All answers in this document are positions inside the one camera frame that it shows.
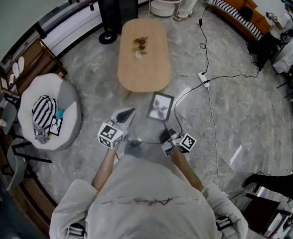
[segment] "round black base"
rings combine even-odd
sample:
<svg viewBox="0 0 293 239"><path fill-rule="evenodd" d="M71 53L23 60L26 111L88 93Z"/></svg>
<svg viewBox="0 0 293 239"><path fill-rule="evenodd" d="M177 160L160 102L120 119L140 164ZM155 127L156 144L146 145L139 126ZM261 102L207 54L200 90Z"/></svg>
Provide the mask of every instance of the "round black base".
<svg viewBox="0 0 293 239"><path fill-rule="evenodd" d="M113 31L107 31L100 34L99 42L102 44L110 44L110 43L113 43L115 40L117 40L117 37L118 37L117 33Z"/></svg>

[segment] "person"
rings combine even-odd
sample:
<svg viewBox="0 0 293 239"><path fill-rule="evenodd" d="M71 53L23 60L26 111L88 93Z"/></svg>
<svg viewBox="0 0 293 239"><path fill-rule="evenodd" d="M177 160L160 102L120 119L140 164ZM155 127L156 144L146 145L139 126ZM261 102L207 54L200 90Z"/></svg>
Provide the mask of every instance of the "person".
<svg viewBox="0 0 293 239"><path fill-rule="evenodd" d="M115 167L117 149L109 149L91 185L71 184L52 214L51 239L72 238L74 223L83 224L88 239L246 237L241 212L215 184L202 184L179 146L168 158L159 153L163 164L139 147L127 144Z"/></svg>
<svg viewBox="0 0 293 239"><path fill-rule="evenodd" d="M182 0L182 5L178 14L173 18L174 21L184 21L193 14L193 8L198 0Z"/></svg>
<svg viewBox="0 0 293 239"><path fill-rule="evenodd" d="M293 27L293 1L282 0L285 4L286 13L277 19L272 13L267 13L273 25L271 30L266 33L257 43L246 44L248 54L257 54L257 61L252 64L262 70L267 60L270 58L272 50L281 44L281 34Z"/></svg>
<svg viewBox="0 0 293 239"><path fill-rule="evenodd" d="M293 199L293 174L287 176L269 176L253 174L249 176L244 182L243 187L247 187L251 183L256 183L254 192L257 192L259 187L267 188L271 191L278 192L283 196ZM288 227L293 221L293 214L289 217L284 227Z"/></svg>

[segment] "sleeve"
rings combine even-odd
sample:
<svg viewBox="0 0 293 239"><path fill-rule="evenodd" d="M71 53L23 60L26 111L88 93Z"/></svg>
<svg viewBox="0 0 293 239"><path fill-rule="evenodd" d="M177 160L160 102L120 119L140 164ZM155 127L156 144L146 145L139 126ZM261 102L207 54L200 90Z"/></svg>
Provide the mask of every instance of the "sleeve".
<svg viewBox="0 0 293 239"><path fill-rule="evenodd" d="M282 26L282 27L285 27L287 22L289 22L291 19L291 17L289 16L288 13L285 13L283 16L281 16L277 22Z"/></svg>
<svg viewBox="0 0 293 239"><path fill-rule="evenodd" d="M59 205L53 211L49 235L51 239L65 238L69 226L87 217L98 191L83 180L71 183Z"/></svg>
<svg viewBox="0 0 293 239"><path fill-rule="evenodd" d="M216 218L226 216L232 221L233 234L237 234L237 236L229 238L245 239L248 232L247 221L240 210L219 190L219 188L215 184L206 184L204 185L202 194L214 211Z"/></svg>

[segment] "round armchair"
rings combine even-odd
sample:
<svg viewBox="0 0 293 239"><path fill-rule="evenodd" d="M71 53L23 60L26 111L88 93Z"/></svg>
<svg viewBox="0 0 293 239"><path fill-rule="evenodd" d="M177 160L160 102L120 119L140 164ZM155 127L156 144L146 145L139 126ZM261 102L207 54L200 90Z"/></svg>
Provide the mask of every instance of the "round armchair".
<svg viewBox="0 0 293 239"><path fill-rule="evenodd" d="M35 139L32 122L32 107L42 95L54 97L58 108L64 109L59 136L50 134L47 143ZM37 76L22 93L18 119L24 138L36 148L48 151L60 151L67 148L76 138L81 123L81 112L75 89L56 74Z"/></svg>

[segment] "beige pants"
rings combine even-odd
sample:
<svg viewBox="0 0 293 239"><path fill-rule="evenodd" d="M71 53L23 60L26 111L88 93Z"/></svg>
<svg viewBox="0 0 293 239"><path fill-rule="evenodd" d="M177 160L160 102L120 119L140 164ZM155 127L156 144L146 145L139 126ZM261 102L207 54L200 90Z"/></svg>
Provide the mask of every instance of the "beige pants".
<svg viewBox="0 0 293 239"><path fill-rule="evenodd" d="M182 5L178 11L180 18L186 18L193 12L193 8L198 0L183 0Z"/></svg>

